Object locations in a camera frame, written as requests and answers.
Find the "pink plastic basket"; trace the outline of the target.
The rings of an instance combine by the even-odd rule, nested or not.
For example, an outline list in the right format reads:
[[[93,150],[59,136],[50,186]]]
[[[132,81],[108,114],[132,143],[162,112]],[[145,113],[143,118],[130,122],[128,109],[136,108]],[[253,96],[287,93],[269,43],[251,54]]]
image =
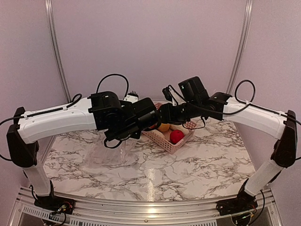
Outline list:
[[[196,126],[194,121],[184,125],[162,123],[156,129],[156,125],[151,126],[151,131],[143,131],[143,134],[168,153],[174,154],[192,137]]]

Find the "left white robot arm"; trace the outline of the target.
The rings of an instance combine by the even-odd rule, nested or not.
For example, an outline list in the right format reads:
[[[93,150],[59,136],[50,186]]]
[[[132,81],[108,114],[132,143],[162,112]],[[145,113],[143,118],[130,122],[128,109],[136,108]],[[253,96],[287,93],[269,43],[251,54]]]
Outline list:
[[[24,170],[41,202],[54,210],[60,202],[37,159],[40,139],[81,130],[103,130],[106,141],[139,139],[143,130],[159,122],[159,115],[148,97],[119,100],[115,93],[105,91],[39,111],[20,107],[12,120],[7,131],[11,161]]]

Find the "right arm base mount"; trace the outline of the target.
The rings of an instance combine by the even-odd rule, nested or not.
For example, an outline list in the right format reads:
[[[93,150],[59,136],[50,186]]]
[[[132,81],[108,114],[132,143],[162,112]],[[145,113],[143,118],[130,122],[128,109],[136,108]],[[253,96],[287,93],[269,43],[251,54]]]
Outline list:
[[[235,214],[258,207],[255,196],[247,194],[244,189],[240,189],[235,198],[219,200],[216,209],[221,216]]]

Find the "yellow knitted fruit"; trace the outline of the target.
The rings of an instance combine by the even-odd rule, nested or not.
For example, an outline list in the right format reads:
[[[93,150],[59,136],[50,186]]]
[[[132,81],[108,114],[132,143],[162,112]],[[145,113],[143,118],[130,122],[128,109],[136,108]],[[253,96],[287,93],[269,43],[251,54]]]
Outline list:
[[[158,128],[157,130],[159,130],[160,132],[167,132],[168,130],[170,129],[170,124],[165,124],[165,123],[162,123]]]

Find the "red knitted apple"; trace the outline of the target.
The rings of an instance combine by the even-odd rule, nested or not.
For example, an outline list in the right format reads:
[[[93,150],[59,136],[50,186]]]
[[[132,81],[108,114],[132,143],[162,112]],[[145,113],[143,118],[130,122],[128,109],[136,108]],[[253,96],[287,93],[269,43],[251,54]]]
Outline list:
[[[182,140],[185,137],[185,134],[181,130],[173,130],[170,135],[169,139],[172,144],[177,144],[180,140]]]

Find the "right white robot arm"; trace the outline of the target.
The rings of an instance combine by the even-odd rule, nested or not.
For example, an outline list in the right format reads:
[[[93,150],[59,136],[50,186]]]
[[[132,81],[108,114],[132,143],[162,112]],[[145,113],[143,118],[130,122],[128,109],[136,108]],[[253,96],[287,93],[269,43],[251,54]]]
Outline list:
[[[233,200],[233,207],[243,211],[264,186],[275,180],[284,168],[295,163],[299,124],[295,112],[271,110],[223,92],[210,96],[197,76],[178,86],[181,90],[178,97],[184,101],[182,104],[175,99],[177,91],[171,85],[162,90],[169,101],[159,108],[162,123],[183,125],[196,117],[213,118],[246,125],[276,139],[270,160],[264,162],[241,186]]]

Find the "clear zip top bag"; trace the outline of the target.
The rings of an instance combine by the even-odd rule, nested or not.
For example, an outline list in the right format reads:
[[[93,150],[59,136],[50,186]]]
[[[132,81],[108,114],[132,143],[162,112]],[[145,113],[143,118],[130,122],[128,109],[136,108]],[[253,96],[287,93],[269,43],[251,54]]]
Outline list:
[[[102,166],[114,166],[125,162],[126,154],[132,150],[137,139],[129,138],[123,141],[118,147],[110,149],[104,146],[105,136],[100,135],[84,159],[88,168],[99,168]]]

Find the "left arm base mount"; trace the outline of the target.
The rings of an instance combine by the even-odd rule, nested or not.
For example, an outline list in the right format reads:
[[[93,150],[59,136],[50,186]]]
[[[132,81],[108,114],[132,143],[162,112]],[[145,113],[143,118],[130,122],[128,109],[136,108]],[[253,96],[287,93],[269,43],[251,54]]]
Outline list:
[[[48,196],[35,195],[34,199],[35,206],[51,210],[52,215],[59,213],[72,214],[75,206],[74,199],[56,196],[54,194],[54,187],[52,182],[50,182],[50,194]]]

